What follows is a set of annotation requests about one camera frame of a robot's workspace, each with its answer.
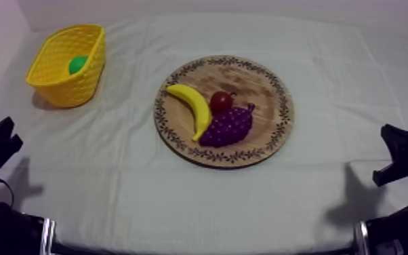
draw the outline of white tablecloth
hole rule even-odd
[[[0,177],[13,185],[17,209],[58,221],[63,242],[124,252],[292,252],[343,245],[352,224],[408,205],[407,179],[385,189],[371,181],[390,158],[380,128],[408,129],[407,39],[241,14],[107,24],[95,97],[58,110],[24,81],[50,32],[30,35],[1,84],[0,120],[11,116],[25,143]],[[155,130],[163,80],[215,54],[259,62],[293,97],[291,136],[250,168],[193,165]]]

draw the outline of green ball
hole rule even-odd
[[[81,70],[84,66],[85,62],[87,62],[87,58],[87,56],[77,56],[73,58],[73,60],[70,62],[70,66],[68,67],[70,75],[79,72],[79,70]]]

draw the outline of grape stem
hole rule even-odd
[[[248,111],[251,113],[255,109],[255,104],[248,103]]]

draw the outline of toy fruit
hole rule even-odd
[[[254,104],[248,104],[247,109],[232,107],[225,113],[215,116],[199,139],[199,144],[218,148],[243,140],[253,125],[251,113],[254,108]]]
[[[215,116],[229,110],[234,101],[231,97],[233,95],[235,95],[235,93],[228,94],[223,91],[214,93],[210,99],[210,110],[212,111],[212,114]]]
[[[193,142],[197,142],[212,120],[209,105],[207,105],[204,97],[197,90],[187,85],[171,85],[166,88],[166,91],[190,105],[195,114],[196,133],[192,137],[192,140]]]
[[[68,66],[70,75],[79,72],[79,70],[81,70],[84,66],[85,62],[87,62],[87,56],[77,56],[73,58]]]

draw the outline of yellow banana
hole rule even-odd
[[[193,142],[196,142],[203,135],[207,127],[209,127],[212,120],[209,105],[205,101],[203,95],[201,95],[194,88],[187,85],[171,85],[166,88],[166,91],[185,101],[193,110],[193,113],[195,114],[196,133],[193,136],[192,140]]]

